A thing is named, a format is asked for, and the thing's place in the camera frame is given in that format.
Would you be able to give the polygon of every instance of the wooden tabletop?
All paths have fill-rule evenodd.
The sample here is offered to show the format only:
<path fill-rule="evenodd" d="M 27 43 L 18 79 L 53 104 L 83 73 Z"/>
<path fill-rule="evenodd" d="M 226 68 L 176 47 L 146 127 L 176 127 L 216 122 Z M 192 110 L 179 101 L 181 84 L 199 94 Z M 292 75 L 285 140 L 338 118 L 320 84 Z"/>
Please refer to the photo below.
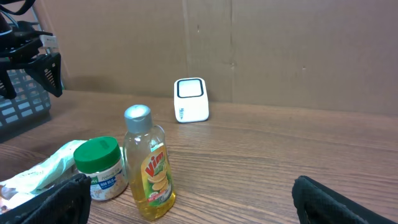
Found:
<path fill-rule="evenodd" d="M 51 119 L 0 144 L 0 180 L 66 142 L 114 136 L 123 113 L 152 109 L 165 129 L 177 200 L 157 223 L 298 223 L 292 186 L 307 175 L 398 222 L 398 117 L 210 103 L 210 118 L 178 124 L 173 99 L 65 91 Z M 89 223 L 147 223 L 129 188 L 91 204 Z"/>

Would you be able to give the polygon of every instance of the dish soap bottle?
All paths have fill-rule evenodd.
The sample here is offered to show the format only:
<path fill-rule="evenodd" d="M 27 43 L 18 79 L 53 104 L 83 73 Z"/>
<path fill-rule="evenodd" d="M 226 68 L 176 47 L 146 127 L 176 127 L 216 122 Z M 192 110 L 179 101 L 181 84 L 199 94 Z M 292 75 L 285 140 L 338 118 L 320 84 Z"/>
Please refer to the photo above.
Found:
<path fill-rule="evenodd" d="M 124 112 L 124 164 L 132 196 L 149 220 L 164 215 L 174 204 L 175 191 L 164 131 L 152 124 L 149 107 L 131 106 Z"/>

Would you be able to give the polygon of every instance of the white jar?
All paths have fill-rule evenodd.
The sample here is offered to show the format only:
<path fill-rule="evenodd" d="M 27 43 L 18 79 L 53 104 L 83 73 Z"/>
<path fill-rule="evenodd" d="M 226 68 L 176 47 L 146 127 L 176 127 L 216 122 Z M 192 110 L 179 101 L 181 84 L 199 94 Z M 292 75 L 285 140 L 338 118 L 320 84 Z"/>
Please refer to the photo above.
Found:
<path fill-rule="evenodd" d="M 109 200 L 126 189 L 126 173 L 115 138 L 90 139 L 76 149 L 73 157 L 79 172 L 91 177 L 93 200 Z"/>

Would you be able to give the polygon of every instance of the wire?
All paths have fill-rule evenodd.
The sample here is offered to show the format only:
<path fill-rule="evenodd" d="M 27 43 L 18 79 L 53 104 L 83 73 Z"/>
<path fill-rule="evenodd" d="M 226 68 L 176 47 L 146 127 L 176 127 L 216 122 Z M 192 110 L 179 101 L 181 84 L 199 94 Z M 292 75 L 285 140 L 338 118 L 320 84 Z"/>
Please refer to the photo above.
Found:
<path fill-rule="evenodd" d="M 17 21 L 12 18 L 12 16 L 10 16 L 10 14 L 0 10 L 5 16 L 7 16 L 7 18 L 14 24 L 14 26 L 16 26 L 17 28 L 19 28 Z"/>

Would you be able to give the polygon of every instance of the white timer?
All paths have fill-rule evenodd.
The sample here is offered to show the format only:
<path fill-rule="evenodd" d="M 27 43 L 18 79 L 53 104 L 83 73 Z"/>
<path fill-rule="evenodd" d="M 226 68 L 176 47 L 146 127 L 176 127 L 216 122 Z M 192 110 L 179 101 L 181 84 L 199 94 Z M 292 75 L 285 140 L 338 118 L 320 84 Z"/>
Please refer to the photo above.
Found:
<path fill-rule="evenodd" d="M 209 117 L 206 84 L 201 78 L 182 78 L 174 83 L 175 118 L 181 123 L 205 121 Z"/>

